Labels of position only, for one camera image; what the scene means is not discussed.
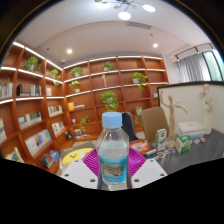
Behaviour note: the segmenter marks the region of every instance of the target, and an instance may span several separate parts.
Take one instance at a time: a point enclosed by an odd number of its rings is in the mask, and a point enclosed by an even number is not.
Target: potted plant
[[[59,73],[59,72],[58,72],[57,69],[53,69],[53,70],[50,71],[49,75],[50,75],[52,78],[55,78],[55,79],[58,80],[58,79],[61,78],[60,75],[57,75],[58,73]],[[60,83],[59,83],[59,82],[56,82],[56,81],[53,81],[53,83],[54,83],[54,85],[55,85],[56,87],[58,87],[58,86],[60,85]]]
[[[135,124],[139,124],[140,123],[140,119],[141,119],[141,112],[142,112],[142,107],[137,106],[135,108]]]
[[[78,77],[83,73],[83,70],[80,67],[73,68],[69,74],[72,75],[72,77]]]
[[[113,69],[113,64],[110,63],[109,61],[108,62],[104,62],[103,63],[103,69],[104,69],[105,72],[108,72],[108,71]]]
[[[86,132],[85,124],[86,124],[87,121],[90,121],[88,119],[88,116],[85,116],[85,117],[82,117],[81,118],[81,121],[80,121],[80,124],[81,124],[80,129],[81,129],[82,132]]]
[[[58,74],[58,70],[57,69],[53,69],[53,70],[51,70],[50,71],[50,76],[52,77],[52,78],[54,78],[55,79],[55,76]]]
[[[28,58],[28,60],[26,60],[23,64],[23,67],[26,70],[41,73],[40,66],[41,64],[38,64],[38,59],[34,56],[31,56],[30,58]]]
[[[147,78],[148,78],[147,76],[145,76],[139,72],[135,72],[132,76],[133,83],[138,83],[138,87],[140,90],[143,90],[144,86],[147,85],[145,83]]]
[[[74,91],[76,93],[80,92],[79,85],[80,85],[79,81],[73,81],[71,82],[71,84],[69,84],[69,86],[75,86]]]
[[[113,92],[106,92],[101,97],[105,107],[107,108],[107,112],[115,112],[118,104],[118,98]]]

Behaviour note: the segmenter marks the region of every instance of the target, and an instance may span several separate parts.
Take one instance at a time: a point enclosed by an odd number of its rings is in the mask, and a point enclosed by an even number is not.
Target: wooden figurine
[[[168,107],[169,110],[170,110],[170,116],[169,116],[169,135],[168,135],[168,141],[166,142],[166,148],[168,149],[172,149],[175,147],[175,116],[174,116],[174,108],[177,107],[177,108],[181,108],[183,109],[186,113],[187,113],[187,110],[180,106],[180,105],[175,105],[173,103],[173,97],[172,96],[168,96],[168,99],[170,101],[169,105],[165,104],[163,102],[163,90],[161,91],[161,97],[160,97],[160,100],[161,100],[161,104]]]

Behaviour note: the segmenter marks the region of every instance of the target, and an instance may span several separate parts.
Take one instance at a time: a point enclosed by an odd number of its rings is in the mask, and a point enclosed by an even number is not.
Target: chair
[[[145,132],[145,138],[148,143],[155,142],[156,131],[159,129],[166,129],[168,136],[169,127],[162,107],[153,107],[142,110],[141,118]]]
[[[135,125],[132,119],[132,114],[128,111],[122,112],[122,126],[121,128],[129,136],[129,142],[138,140],[135,133]]]

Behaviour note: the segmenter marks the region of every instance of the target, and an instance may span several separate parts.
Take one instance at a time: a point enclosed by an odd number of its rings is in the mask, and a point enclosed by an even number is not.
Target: wooden bookshelf
[[[23,63],[29,57],[35,56],[38,64],[41,64],[41,72],[36,73],[26,71]],[[104,62],[113,63],[113,70],[105,72]],[[81,67],[83,74],[79,77],[72,77],[69,73],[71,69]],[[60,79],[52,77],[50,71],[57,69]],[[142,91],[138,84],[132,81],[134,72],[140,72],[147,76],[147,85]],[[105,75],[106,86],[102,75]],[[41,164],[41,157],[50,152],[68,148],[78,141],[90,141],[99,137],[102,131],[102,114],[107,111],[101,97],[104,93],[111,91],[118,97],[118,112],[129,111],[133,119],[135,118],[136,106],[147,109],[158,106],[157,87],[167,85],[168,78],[162,58],[150,56],[111,56],[106,58],[89,59],[87,61],[76,62],[65,68],[60,68],[49,61],[38,52],[32,51],[23,45],[13,44],[9,50],[9,55],[2,65],[0,72],[2,85],[10,80],[13,82],[12,97],[0,98],[0,118],[3,119],[7,139],[2,142],[0,150],[5,157],[17,147],[23,160],[27,164],[35,165],[50,173],[56,173],[59,162],[55,163],[50,169],[46,169]],[[72,81],[80,82],[79,93],[74,92],[74,87],[70,86]],[[32,84],[41,86],[41,96],[18,96],[17,86],[19,84]],[[47,95],[46,89],[50,88],[52,95]],[[69,110],[68,103],[75,102],[76,105],[85,105],[84,108]],[[62,107],[62,112],[50,116],[48,107]],[[32,124],[29,127],[20,129],[18,118],[25,114],[40,111],[42,121]],[[88,116],[89,122],[86,123],[85,134],[88,138],[75,138],[74,130],[81,126],[81,118]],[[52,124],[63,121],[65,128],[60,133],[54,134]],[[32,156],[27,149],[25,140],[38,132],[47,129],[51,140],[45,144],[37,154]],[[135,125],[136,132],[142,131],[140,124]],[[65,131],[73,133],[73,140],[67,140]]]

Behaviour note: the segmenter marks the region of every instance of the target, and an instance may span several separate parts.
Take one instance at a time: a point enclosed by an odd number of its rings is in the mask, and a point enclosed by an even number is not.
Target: curtain
[[[195,54],[176,62],[182,82],[209,81],[210,75],[202,54]]]

